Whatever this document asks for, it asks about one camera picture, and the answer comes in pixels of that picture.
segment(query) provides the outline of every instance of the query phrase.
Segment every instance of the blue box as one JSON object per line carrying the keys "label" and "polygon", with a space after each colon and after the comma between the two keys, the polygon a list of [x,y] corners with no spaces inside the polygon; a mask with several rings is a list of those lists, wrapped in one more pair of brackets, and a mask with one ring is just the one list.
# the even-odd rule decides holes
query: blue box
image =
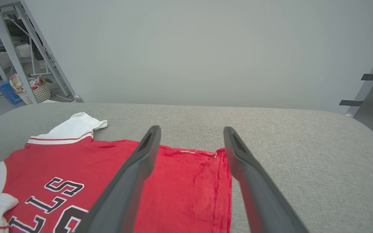
{"label": "blue box", "polygon": [[14,89],[9,84],[9,80],[0,83],[0,92],[12,105],[16,105],[17,103],[22,102],[22,99],[17,94],[15,94]]}

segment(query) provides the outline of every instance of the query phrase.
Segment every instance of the gray table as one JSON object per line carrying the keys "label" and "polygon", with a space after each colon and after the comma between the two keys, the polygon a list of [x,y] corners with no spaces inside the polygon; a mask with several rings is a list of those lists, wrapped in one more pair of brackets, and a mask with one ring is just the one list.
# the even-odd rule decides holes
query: gray table
{"label": "gray table", "polygon": [[[330,112],[202,106],[47,103],[0,117],[0,161],[28,138],[86,112],[108,127],[96,140],[140,140],[162,128],[161,144],[215,151],[234,127],[311,233],[373,232],[373,132]],[[238,182],[232,184],[231,232],[248,232]]]}

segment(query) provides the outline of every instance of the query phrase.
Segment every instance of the black lettering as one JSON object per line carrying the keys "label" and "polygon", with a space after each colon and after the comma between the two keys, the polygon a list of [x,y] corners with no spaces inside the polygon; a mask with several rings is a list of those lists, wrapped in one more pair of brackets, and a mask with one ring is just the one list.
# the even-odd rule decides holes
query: black lettering
{"label": "black lettering", "polygon": [[21,221],[18,221],[15,216],[12,216],[8,224],[11,227],[16,227],[26,233],[38,233],[43,228],[45,222],[45,218],[36,215],[34,218],[35,227],[31,227],[22,223]]}
{"label": "black lettering", "polygon": [[[70,233],[74,232],[79,223],[86,217],[89,211],[84,208],[77,207],[75,205],[70,205],[68,208],[62,211],[60,218],[57,221],[56,226],[54,227],[54,233]],[[71,220],[77,221],[77,224],[71,229],[68,224]]]}
{"label": "black lettering", "polygon": [[61,198],[59,196],[56,196],[56,198],[54,198],[54,200],[53,200],[53,202],[55,202],[55,204],[53,206],[50,206],[50,205],[38,200],[37,198],[35,198],[35,196],[31,196],[30,198],[28,198],[28,200],[25,201],[25,204],[28,204],[28,203],[32,204],[35,207],[42,209],[45,214],[50,214],[53,210],[60,207],[65,201],[67,201],[67,200],[64,199],[64,198]]}
{"label": "black lettering", "polygon": [[61,184],[60,184],[60,182],[62,182],[61,178],[54,177],[50,182],[48,182],[44,186],[44,188],[48,189],[48,190],[51,190],[52,192],[59,192],[67,186],[74,188],[72,190],[67,190],[67,189],[64,190],[62,192],[62,194],[66,195],[66,196],[73,196],[74,194],[79,192],[82,188],[84,188],[84,184],[76,183],[76,182],[73,182],[73,181],[70,181],[70,180],[64,181]]}

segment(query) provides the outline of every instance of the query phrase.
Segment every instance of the red jersey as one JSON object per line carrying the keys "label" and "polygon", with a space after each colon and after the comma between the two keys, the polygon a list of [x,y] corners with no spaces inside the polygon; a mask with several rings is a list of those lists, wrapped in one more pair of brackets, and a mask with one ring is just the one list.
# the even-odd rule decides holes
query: red jersey
{"label": "red jersey", "polygon": [[[10,231],[71,232],[138,142],[32,137],[0,162],[0,192],[19,204],[4,217]],[[134,232],[229,232],[231,174],[225,150],[160,146],[145,181]]]}

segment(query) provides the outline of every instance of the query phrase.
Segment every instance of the white basket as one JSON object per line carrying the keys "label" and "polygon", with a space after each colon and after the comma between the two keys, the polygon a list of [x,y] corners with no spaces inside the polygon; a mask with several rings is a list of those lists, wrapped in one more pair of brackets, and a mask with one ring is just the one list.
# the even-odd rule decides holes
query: white basket
{"label": "white basket", "polygon": [[[49,90],[49,86],[47,85],[47,82],[44,82],[44,84],[40,86],[31,86],[37,87],[37,89],[33,90],[33,93],[35,95],[35,98],[37,99],[37,103],[44,102],[51,98],[51,92]],[[17,93],[19,97],[28,105],[32,104],[32,101],[30,100],[27,92],[21,92]]]}

